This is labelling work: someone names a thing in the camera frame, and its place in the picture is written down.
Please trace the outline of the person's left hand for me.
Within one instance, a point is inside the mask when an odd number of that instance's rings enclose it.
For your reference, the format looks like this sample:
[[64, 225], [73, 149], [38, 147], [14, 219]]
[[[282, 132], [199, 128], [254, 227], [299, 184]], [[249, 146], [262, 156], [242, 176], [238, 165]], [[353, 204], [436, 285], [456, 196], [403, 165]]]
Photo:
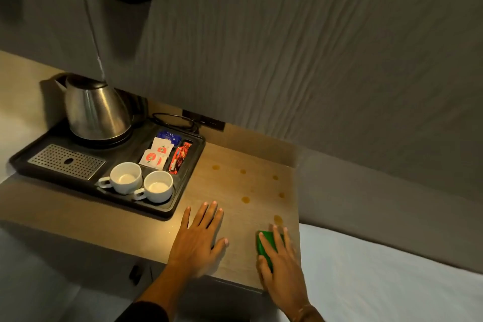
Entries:
[[221, 226], [224, 211], [217, 208], [208, 228], [203, 228], [203, 217], [211, 203], [203, 203], [188, 229], [180, 229], [173, 242], [167, 265], [187, 266], [201, 277], [216, 270], [220, 259], [212, 259], [211, 251]]

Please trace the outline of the person's right hand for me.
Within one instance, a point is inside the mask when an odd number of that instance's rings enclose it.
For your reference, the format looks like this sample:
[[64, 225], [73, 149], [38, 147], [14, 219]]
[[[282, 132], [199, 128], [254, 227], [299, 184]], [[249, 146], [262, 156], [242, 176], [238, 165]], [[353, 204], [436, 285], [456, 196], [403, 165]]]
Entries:
[[[262, 233], [259, 233], [259, 238], [269, 255], [269, 243]], [[273, 282], [272, 287], [265, 291], [288, 318], [295, 311], [295, 307], [310, 303], [304, 274], [290, 236], [289, 255], [269, 257], [273, 264]]]

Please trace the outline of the green sponge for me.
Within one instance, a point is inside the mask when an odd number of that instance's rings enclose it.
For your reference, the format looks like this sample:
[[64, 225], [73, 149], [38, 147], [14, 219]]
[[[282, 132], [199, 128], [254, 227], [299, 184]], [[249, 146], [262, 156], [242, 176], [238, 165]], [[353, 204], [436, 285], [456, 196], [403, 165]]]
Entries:
[[275, 243], [275, 240], [274, 240], [273, 232], [259, 230], [256, 233], [256, 250], [257, 250], [257, 254], [259, 256], [264, 257], [264, 259], [266, 260], [266, 262], [268, 264], [268, 267], [269, 267], [270, 272], [273, 273], [273, 264], [272, 264], [272, 261], [271, 261], [269, 255], [267, 254], [267, 252], [266, 252], [263, 244], [260, 241], [259, 233], [262, 233], [263, 234], [264, 238], [267, 240], [267, 242], [269, 243], [269, 245], [274, 249], [275, 252], [277, 252], [277, 247], [276, 247], [276, 243]]

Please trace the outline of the person's right forearm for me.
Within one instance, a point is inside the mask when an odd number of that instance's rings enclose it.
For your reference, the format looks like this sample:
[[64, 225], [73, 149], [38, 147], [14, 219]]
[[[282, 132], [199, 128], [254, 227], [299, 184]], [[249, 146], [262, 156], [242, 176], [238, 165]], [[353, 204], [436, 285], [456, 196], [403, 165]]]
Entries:
[[326, 322], [310, 303], [295, 307], [295, 311], [288, 318], [291, 322]]

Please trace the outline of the person's left forearm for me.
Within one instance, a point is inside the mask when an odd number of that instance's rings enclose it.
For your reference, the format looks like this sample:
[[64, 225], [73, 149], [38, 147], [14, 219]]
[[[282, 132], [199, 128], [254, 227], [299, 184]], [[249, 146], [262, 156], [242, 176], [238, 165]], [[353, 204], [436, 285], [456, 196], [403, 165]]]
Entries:
[[178, 302], [198, 271], [167, 265], [159, 277], [132, 303], [116, 322], [174, 322]]

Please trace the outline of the group of brown liquid spots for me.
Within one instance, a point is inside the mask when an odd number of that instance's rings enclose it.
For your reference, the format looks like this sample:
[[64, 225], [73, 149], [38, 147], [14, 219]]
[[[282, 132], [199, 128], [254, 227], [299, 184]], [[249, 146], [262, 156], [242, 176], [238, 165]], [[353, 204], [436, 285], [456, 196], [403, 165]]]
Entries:
[[[214, 171], [223, 170], [223, 168], [220, 165], [213, 165], [212, 169]], [[257, 196], [260, 198], [263, 197], [265, 200], [267, 200], [267, 198], [265, 198], [264, 196], [268, 195], [268, 191], [272, 189], [271, 187], [272, 185], [268, 184], [268, 181], [269, 181], [268, 180], [269, 175], [267, 174], [268, 171], [262, 170], [261, 172], [260, 171], [254, 172], [252, 170], [247, 171], [245, 168], [242, 168], [237, 171], [239, 172], [239, 179], [237, 183], [239, 183], [239, 185], [242, 187], [242, 192], [243, 192], [243, 196], [240, 198], [242, 203], [249, 204], [251, 200], [252, 202], [254, 202], [254, 199]], [[272, 182], [280, 181], [280, 176], [278, 173], [272, 174], [270, 178]], [[278, 191], [277, 197], [279, 197], [282, 200], [286, 198], [286, 190], [285, 190], [286, 187], [287, 185], [280, 185], [280, 184], [278, 185], [279, 189], [277, 190]], [[273, 216], [273, 222], [277, 226], [281, 226], [281, 227], [284, 226], [284, 221], [280, 216], [280, 214], [275, 214]]]

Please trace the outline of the white ceramic cup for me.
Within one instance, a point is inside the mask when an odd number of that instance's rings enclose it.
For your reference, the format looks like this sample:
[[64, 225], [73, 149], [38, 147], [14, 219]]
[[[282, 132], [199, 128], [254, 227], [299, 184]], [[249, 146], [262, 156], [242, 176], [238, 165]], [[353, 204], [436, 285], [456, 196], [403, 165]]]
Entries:
[[140, 165], [124, 162], [115, 166], [109, 176], [100, 178], [96, 185], [102, 189], [112, 189], [120, 195], [129, 195], [142, 188], [142, 184]]
[[166, 171], [154, 171], [148, 174], [143, 187], [133, 193], [135, 201], [147, 200], [154, 204], [168, 202], [174, 192], [173, 177]]

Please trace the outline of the red stick sachets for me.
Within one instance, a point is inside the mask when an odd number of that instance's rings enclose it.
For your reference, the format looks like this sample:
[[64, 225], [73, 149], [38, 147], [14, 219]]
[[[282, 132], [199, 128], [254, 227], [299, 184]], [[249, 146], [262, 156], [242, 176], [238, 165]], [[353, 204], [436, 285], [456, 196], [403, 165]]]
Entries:
[[176, 149], [172, 161], [168, 166], [168, 172], [170, 174], [177, 174], [189, 152], [189, 149], [192, 147], [192, 143], [185, 141], [180, 144], [180, 146]]

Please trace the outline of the white red-dot tea sachet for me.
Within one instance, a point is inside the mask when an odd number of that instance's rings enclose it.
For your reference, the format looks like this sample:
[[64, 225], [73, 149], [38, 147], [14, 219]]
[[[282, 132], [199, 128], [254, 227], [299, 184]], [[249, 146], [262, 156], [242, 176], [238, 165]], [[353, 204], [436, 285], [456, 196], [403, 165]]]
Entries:
[[138, 164], [155, 170], [164, 170], [168, 155], [155, 151], [153, 149], [146, 149], [142, 154]]
[[169, 156], [173, 147], [174, 144], [170, 140], [166, 138], [155, 137], [151, 146], [151, 150], [158, 152], [162, 155]]

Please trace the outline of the black drawer knob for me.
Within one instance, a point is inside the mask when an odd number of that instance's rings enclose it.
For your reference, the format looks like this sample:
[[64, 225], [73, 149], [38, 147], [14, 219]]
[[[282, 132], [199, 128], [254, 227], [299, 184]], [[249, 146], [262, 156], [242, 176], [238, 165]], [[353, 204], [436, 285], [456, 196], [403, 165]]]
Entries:
[[144, 267], [142, 264], [133, 265], [129, 273], [129, 280], [133, 286], [138, 286], [139, 282], [142, 279], [143, 273], [144, 273]]

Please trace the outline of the blue sachets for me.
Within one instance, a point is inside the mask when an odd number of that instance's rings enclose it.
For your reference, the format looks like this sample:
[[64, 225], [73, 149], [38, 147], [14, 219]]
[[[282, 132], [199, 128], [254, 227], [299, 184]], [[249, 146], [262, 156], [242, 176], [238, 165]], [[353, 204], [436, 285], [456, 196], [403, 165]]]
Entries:
[[173, 146], [178, 146], [182, 140], [181, 136], [167, 130], [158, 132], [156, 138], [168, 140]]

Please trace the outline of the black plastic tray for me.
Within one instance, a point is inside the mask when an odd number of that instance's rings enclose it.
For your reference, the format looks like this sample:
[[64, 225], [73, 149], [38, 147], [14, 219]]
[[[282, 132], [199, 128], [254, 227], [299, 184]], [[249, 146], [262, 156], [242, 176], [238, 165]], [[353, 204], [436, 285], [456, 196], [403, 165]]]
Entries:
[[[177, 174], [172, 174], [174, 192], [168, 202], [154, 204], [147, 200], [135, 201], [131, 194], [120, 195], [112, 189], [102, 189], [96, 185], [98, 180], [107, 177], [116, 165], [123, 162], [138, 163], [144, 151], [151, 147], [153, 139], [157, 133], [164, 130], [181, 136], [181, 143], [185, 141], [192, 143], [192, 147], [189, 149], [179, 172]], [[120, 146], [109, 149], [91, 149], [80, 146], [71, 140], [69, 131], [68, 121], [67, 119], [63, 119], [45, 134], [14, 154], [9, 159], [10, 165], [16, 170], [16, 172], [23, 176], [56, 184], [66, 189], [75, 190], [86, 195], [100, 198], [109, 203], [125, 207], [130, 211], [136, 211], [160, 219], [170, 219], [174, 214], [184, 189], [186, 188], [206, 145], [206, 140], [201, 135], [168, 128], [152, 122], [146, 122], [140, 128], [134, 129], [129, 141]], [[70, 150], [105, 159], [106, 163], [90, 180], [76, 179], [27, 163], [28, 159], [50, 144], [55, 144]]]

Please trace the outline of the white bed sheet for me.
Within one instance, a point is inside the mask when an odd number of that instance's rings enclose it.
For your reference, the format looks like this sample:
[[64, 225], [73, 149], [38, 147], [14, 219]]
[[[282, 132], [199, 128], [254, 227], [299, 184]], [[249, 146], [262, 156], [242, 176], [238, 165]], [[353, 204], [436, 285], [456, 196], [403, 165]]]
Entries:
[[483, 322], [483, 275], [315, 226], [299, 235], [326, 322]]

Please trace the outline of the perforated metal drip grate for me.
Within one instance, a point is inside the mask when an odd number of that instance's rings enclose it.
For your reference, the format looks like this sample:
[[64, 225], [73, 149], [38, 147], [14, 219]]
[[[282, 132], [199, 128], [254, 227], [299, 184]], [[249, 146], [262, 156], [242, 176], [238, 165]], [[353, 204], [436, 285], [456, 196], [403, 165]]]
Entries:
[[28, 159], [27, 163], [76, 179], [90, 180], [106, 160], [50, 144]]

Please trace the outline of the plain grey cabinet door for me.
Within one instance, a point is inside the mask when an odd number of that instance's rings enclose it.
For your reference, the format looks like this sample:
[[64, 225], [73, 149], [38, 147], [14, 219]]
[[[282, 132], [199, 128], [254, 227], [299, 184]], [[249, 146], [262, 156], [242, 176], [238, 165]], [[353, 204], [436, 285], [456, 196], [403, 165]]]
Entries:
[[0, 0], [0, 50], [104, 80], [85, 0]]

